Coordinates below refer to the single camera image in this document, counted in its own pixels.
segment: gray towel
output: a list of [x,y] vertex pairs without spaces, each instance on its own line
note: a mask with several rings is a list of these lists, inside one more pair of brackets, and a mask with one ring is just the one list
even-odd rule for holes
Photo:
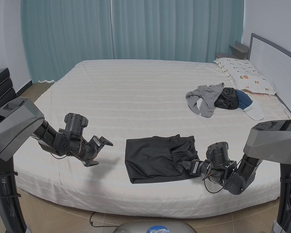
[[211,117],[214,111],[214,102],[223,91],[224,83],[199,85],[194,91],[186,94],[187,104],[190,109],[202,117]]

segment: teal curtain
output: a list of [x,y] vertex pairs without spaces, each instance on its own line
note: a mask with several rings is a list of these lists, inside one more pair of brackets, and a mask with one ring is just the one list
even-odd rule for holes
[[114,58],[212,62],[243,18],[244,0],[112,0]]
[[114,58],[110,0],[22,0],[21,16],[33,82],[57,81],[83,60]]

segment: black baseboard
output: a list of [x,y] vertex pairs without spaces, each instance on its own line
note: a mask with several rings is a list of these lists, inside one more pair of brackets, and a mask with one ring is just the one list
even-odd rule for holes
[[27,84],[25,84],[22,88],[16,92],[17,97],[20,97],[29,87],[32,86],[32,80],[30,80]]

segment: blue sticker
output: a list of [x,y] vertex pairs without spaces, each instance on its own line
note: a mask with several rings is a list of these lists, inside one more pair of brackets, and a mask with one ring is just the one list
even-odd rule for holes
[[170,231],[164,226],[156,225],[149,228],[146,233],[170,233]]

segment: pillowcase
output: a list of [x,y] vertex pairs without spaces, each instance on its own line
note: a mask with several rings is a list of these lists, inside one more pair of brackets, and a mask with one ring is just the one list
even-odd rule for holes
[[275,95],[276,90],[249,60],[220,58],[214,61],[237,90]]

